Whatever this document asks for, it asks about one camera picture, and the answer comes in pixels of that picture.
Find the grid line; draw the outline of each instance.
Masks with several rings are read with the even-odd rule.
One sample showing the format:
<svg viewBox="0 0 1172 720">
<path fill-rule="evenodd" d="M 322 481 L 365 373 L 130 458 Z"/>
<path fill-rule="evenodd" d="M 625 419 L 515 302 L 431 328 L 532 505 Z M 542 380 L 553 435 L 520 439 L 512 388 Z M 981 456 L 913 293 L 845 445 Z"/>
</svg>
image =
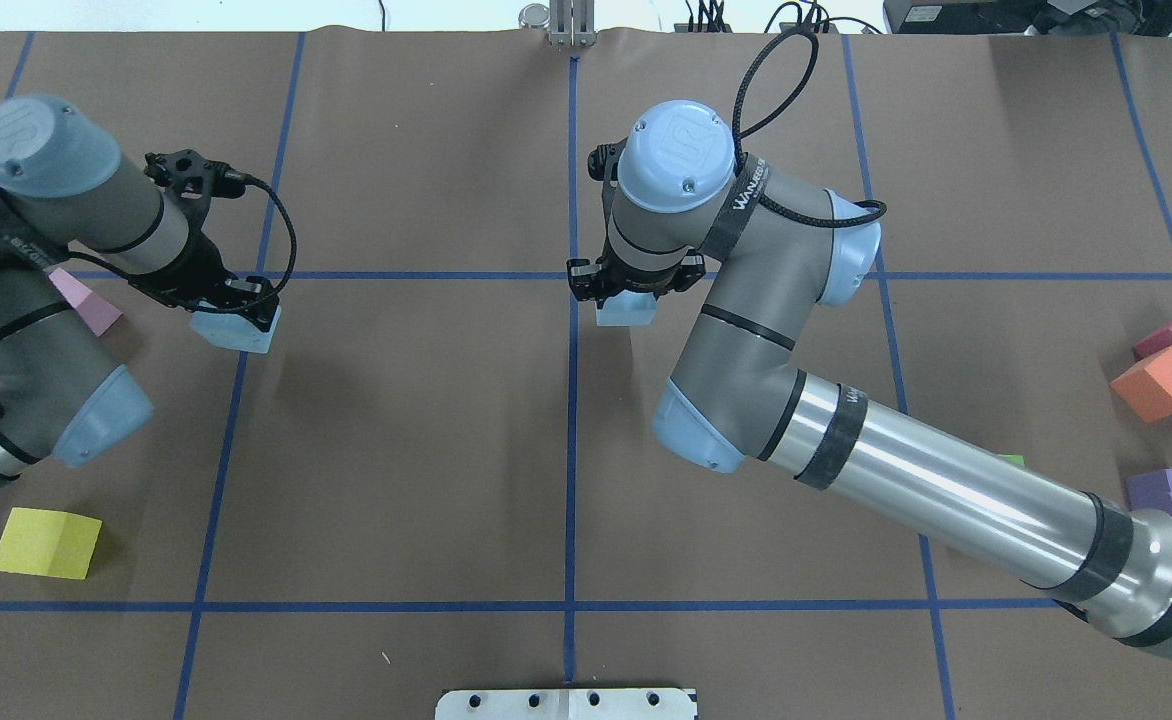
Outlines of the grid line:
<svg viewBox="0 0 1172 720">
<path fill-rule="evenodd" d="M 255 273 L 237 270 L 237 274 Z M 82 281 L 121 279 L 105 270 L 70 272 Z M 284 276 L 280 270 L 264 270 L 271 279 Z M 714 281 L 717 273 L 706 273 Z M 566 281 L 559 270 L 294 270 L 301 281 Z M 1089 272 L 984 272 L 984 270 L 870 270 L 868 281 L 1172 281 L 1172 273 L 1089 273 Z"/>
<path fill-rule="evenodd" d="M 866 197 L 874 197 L 874 188 L 870 182 L 870 161 L 866 156 L 865 133 L 861 130 L 861 104 L 857 100 L 857 76 L 852 63 L 852 46 L 847 35 L 839 36 L 843 45 L 843 63 L 849 79 L 849 102 L 852 109 L 852 129 L 857 141 L 857 161 L 861 165 L 861 191 Z M 877 281 L 879 284 L 879 303 L 883 305 L 884 331 L 888 337 L 888 360 L 893 369 L 893 388 L 897 389 L 897 409 L 909 415 L 906 402 L 906 381 L 902 378 L 901 354 L 897 347 L 897 325 L 893 324 L 892 297 L 888 293 L 888 270 L 884 265 L 883 246 L 875 254 Z M 936 678 L 942 691 L 942 707 L 947 720 L 955 720 L 955 697 L 950 688 L 950 665 L 946 657 L 946 634 L 942 629 L 942 611 L 938 605 L 936 578 L 933 571 L 933 550 L 928 537 L 919 536 L 920 564 L 924 566 L 924 586 L 928 592 L 928 614 L 933 627 L 933 651 L 936 656 Z"/>
<path fill-rule="evenodd" d="M 288 130 L 293 127 L 293 101 L 297 99 L 297 79 L 302 72 L 302 55 L 306 53 L 306 33 L 297 33 L 297 45 L 293 47 L 293 72 L 288 77 L 288 99 L 284 101 L 284 124 L 279 128 L 279 143 L 275 145 L 275 167 L 271 169 L 270 185 L 279 192 L 280 177 L 284 175 L 284 155 L 288 151 Z M 266 250 L 270 249 L 270 231 L 275 223 L 275 206 L 266 202 L 266 218 L 263 219 L 263 238 L 257 246 L 257 273 L 266 269 Z"/>
<path fill-rule="evenodd" d="M 1154 159 L 1150 158 L 1150 149 L 1145 141 L 1145 133 L 1142 130 L 1142 118 L 1138 117 L 1138 106 L 1133 101 L 1133 87 L 1129 84 L 1129 72 L 1124 67 L 1124 53 L 1120 53 L 1120 39 L 1111 33 L 1111 53 L 1115 55 L 1115 69 L 1120 74 L 1120 88 L 1124 90 L 1124 101 L 1129 108 L 1129 118 L 1133 122 L 1133 134 L 1138 141 L 1138 149 L 1142 151 L 1142 161 L 1147 169 L 1150 188 L 1154 190 L 1156 201 L 1159 204 L 1159 215 L 1163 218 L 1163 226 L 1168 231 L 1168 242 L 1172 243 L 1172 211 L 1168 209 L 1168 201 L 1163 192 L 1163 183 L 1159 182 L 1159 174 L 1154 169 Z"/>
<path fill-rule="evenodd" d="M 492 600 L 492 602 L 204 602 L 202 614 L 471 614 L 472 612 L 874 612 L 1056 610 L 1042 597 L 832 598 L 832 600 Z M 0 612 L 192 612 L 193 602 L 0 600 Z"/>
<path fill-rule="evenodd" d="M 275 169 L 272 181 L 279 183 L 280 172 L 284 168 L 284 152 L 288 147 L 289 120 L 293 114 L 293 99 L 297 96 L 298 69 L 301 68 L 302 54 L 306 50 L 306 33 L 297 33 L 297 45 L 293 50 L 293 68 L 289 74 L 288 100 L 285 101 L 284 117 L 280 120 L 280 138 L 275 145 Z M 266 206 L 266 218 L 263 219 L 263 242 L 258 247 L 257 266 L 260 269 L 266 259 L 266 251 L 270 249 L 270 220 L 274 217 L 274 209 L 270 204 Z M 212 489 L 212 502 L 207 510 L 207 530 L 203 539 L 203 556 L 199 561 L 199 577 L 196 582 L 195 602 L 190 609 L 190 626 L 188 630 L 188 644 L 182 657 L 182 674 L 178 678 L 178 692 L 173 702 L 173 720 L 182 720 L 185 716 L 185 705 L 190 692 L 190 675 L 195 671 L 195 652 L 199 641 L 199 624 L 203 619 L 203 603 L 207 592 L 207 571 L 212 566 L 212 551 L 217 539 L 217 521 L 222 517 L 222 495 L 226 488 L 226 474 L 230 471 L 230 453 L 234 447 L 236 428 L 239 421 L 239 402 L 243 398 L 244 372 L 248 366 L 247 352 L 239 352 L 239 364 L 236 366 L 236 380 L 230 389 L 230 409 L 226 413 L 226 430 L 222 436 L 222 456 L 217 462 L 217 480 Z"/>
<path fill-rule="evenodd" d="M 22 53 L 18 54 L 18 64 L 16 64 L 15 68 L 13 68 L 13 79 L 11 79 L 11 81 L 9 81 L 9 88 L 7 88 L 7 90 L 4 93 L 4 99 L 5 100 L 11 99 L 14 95 L 16 95 L 18 83 L 22 82 L 22 73 L 25 70 L 25 61 L 27 61 L 27 59 L 29 57 L 29 55 L 30 55 L 30 46 L 33 46 L 33 45 L 34 45 L 34 30 L 27 33 L 27 38 L 25 39 L 25 42 L 22 43 Z"/>
</svg>

